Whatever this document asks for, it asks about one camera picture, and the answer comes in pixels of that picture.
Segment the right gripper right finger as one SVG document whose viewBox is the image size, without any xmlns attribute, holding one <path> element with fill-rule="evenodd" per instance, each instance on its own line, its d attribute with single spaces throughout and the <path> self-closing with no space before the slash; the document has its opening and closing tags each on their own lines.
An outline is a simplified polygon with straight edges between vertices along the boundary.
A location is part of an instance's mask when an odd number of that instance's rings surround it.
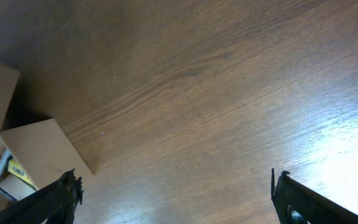
<svg viewBox="0 0 358 224">
<path fill-rule="evenodd" d="M 328 200 L 282 171 L 272 171 L 270 195 L 280 223 L 335 224 L 358 223 L 358 215 Z"/>
</svg>

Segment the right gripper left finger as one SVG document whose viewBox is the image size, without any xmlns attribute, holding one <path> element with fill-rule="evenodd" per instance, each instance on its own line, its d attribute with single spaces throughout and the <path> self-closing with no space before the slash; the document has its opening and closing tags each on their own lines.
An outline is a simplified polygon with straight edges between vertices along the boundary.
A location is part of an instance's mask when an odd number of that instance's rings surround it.
<svg viewBox="0 0 358 224">
<path fill-rule="evenodd" d="M 0 224 L 73 224 L 83 203 L 82 178 L 74 171 L 0 212 Z"/>
</svg>

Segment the cardboard box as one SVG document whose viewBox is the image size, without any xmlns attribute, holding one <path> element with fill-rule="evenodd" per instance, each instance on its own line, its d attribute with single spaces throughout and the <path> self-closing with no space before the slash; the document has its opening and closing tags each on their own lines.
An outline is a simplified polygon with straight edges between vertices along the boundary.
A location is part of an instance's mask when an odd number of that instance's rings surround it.
<svg viewBox="0 0 358 224">
<path fill-rule="evenodd" d="M 77 178 L 92 177 L 90 168 L 53 118 L 2 129 L 19 75 L 14 68 L 0 63 L 0 158 L 8 149 L 36 186 L 35 192 L 69 170 Z"/>
</svg>

